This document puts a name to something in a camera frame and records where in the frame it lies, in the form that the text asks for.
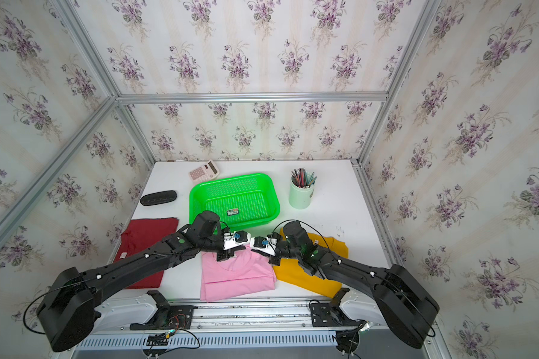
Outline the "pink t-shirt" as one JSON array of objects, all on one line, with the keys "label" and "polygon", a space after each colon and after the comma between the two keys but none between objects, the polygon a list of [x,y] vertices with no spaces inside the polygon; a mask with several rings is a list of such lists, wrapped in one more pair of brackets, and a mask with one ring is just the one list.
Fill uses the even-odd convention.
[{"label": "pink t-shirt", "polygon": [[275,290],[276,282],[269,260],[249,247],[221,262],[216,260],[214,253],[202,254],[200,300],[203,302],[218,302]]}]

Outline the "green plastic basket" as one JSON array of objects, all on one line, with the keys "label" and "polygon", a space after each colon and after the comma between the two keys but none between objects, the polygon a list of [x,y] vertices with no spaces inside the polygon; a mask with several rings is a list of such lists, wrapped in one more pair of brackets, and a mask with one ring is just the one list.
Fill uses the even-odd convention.
[{"label": "green plastic basket", "polygon": [[[250,229],[270,223],[281,206],[270,176],[262,173],[230,177],[196,185],[190,192],[190,221],[211,211],[232,230]],[[238,215],[227,216],[229,209]]]}]

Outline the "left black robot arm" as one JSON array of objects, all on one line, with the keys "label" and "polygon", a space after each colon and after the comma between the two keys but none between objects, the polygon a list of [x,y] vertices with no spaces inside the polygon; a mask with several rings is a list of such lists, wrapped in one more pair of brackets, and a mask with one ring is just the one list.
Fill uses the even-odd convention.
[{"label": "left black robot arm", "polygon": [[37,318],[54,352],[79,344],[94,330],[102,313],[96,308],[114,294],[191,260],[201,252],[225,256],[243,250],[251,239],[244,230],[220,226],[217,214],[204,211],[149,248],[116,263],[84,272],[75,267],[61,272],[37,307]]}]

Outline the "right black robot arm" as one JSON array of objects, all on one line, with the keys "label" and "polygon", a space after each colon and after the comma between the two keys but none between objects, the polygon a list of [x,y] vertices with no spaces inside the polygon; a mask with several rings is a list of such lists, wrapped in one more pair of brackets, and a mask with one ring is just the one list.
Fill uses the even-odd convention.
[{"label": "right black robot arm", "polygon": [[251,239],[252,250],[269,258],[296,260],[310,275],[336,281],[373,299],[389,330],[403,343],[419,349],[435,337],[434,322],[440,307],[429,292],[403,266],[389,269],[358,263],[311,240],[302,221],[286,221],[283,234]]}]

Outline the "red folded t-shirt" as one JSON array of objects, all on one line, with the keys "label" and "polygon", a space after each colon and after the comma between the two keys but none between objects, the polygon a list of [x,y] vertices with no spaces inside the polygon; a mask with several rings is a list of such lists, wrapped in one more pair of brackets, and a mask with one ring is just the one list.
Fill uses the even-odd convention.
[{"label": "red folded t-shirt", "polygon": [[[118,253],[115,255],[114,263],[124,262],[130,257],[141,255],[142,258],[133,264],[127,265],[127,269],[134,268],[135,272],[116,271],[112,273],[112,288],[121,290],[153,289],[159,288],[164,271],[172,267],[174,257],[167,257],[170,249],[166,249],[163,239],[175,234],[178,230],[177,218],[145,218],[134,219],[128,224],[126,230],[121,234],[121,244]],[[152,270],[152,274],[142,278],[142,274],[151,271],[148,268],[140,271],[140,265],[150,261],[159,264],[161,270]]]}]

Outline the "pink calculator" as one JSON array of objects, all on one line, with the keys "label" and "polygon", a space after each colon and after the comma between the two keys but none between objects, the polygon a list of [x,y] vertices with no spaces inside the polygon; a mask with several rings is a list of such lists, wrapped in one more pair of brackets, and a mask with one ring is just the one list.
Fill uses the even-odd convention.
[{"label": "pink calculator", "polygon": [[219,175],[219,167],[211,160],[201,164],[189,173],[190,179],[194,184],[215,180]]}]

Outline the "coloured pencils bunch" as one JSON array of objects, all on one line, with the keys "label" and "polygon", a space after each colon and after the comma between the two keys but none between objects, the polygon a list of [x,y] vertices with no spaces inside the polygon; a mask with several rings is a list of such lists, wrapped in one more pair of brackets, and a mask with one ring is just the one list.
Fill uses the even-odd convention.
[{"label": "coloured pencils bunch", "polygon": [[311,188],[315,184],[317,176],[314,172],[308,172],[304,168],[296,168],[291,172],[291,182],[297,188]]}]

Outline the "black oval case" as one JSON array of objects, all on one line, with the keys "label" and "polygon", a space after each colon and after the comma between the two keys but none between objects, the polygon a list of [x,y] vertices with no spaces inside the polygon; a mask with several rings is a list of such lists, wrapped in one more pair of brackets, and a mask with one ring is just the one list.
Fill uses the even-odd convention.
[{"label": "black oval case", "polygon": [[176,201],[178,194],[175,190],[158,191],[143,195],[140,198],[142,206],[157,206]]}]

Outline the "small circuit board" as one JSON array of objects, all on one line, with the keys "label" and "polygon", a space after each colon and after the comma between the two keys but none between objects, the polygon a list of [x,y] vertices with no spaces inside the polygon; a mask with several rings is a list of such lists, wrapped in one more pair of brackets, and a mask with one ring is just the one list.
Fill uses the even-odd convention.
[{"label": "small circuit board", "polygon": [[155,347],[155,346],[165,346],[169,345],[169,335],[168,334],[154,334],[149,335],[146,339],[146,346]]}]

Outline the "aluminium front rail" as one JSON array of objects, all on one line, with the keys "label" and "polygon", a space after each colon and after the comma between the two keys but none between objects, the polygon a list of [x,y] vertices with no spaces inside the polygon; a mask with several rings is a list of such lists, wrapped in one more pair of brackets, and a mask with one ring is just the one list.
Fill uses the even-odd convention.
[{"label": "aluminium front rail", "polygon": [[[313,327],[308,309],[309,302],[238,302],[193,305],[196,306],[196,309],[191,326],[212,328],[251,325],[301,328],[308,325]],[[131,324],[143,323],[148,320],[156,309],[147,294],[109,300],[96,308],[102,313],[102,317],[96,321],[91,333],[118,327],[130,329]],[[341,310],[352,320],[388,327],[381,317],[377,305],[359,293],[350,291],[344,296],[341,300]]]}]

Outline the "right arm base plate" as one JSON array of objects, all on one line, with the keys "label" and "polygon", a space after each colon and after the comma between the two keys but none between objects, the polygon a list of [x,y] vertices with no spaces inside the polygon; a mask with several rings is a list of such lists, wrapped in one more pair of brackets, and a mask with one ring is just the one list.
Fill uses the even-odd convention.
[{"label": "right arm base plate", "polygon": [[341,310],[341,300],[349,292],[349,288],[342,287],[328,303],[312,299],[308,303],[312,326],[314,328],[357,327],[361,322],[350,319]]}]

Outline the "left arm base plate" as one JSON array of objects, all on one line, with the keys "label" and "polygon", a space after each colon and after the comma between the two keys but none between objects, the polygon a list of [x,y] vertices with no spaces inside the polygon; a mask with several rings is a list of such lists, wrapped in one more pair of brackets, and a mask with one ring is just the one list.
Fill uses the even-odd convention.
[{"label": "left arm base plate", "polygon": [[151,303],[156,306],[155,313],[143,323],[130,325],[132,331],[190,329],[196,306],[172,305],[158,290],[146,292]]}]

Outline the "black round floor mount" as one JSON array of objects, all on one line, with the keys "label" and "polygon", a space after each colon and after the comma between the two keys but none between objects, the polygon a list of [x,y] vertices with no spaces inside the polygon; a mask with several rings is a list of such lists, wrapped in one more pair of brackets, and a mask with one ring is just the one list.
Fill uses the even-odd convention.
[{"label": "black round floor mount", "polygon": [[352,356],[359,347],[359,331],[337,331],[335,341],[335,348],[341,354]]}]

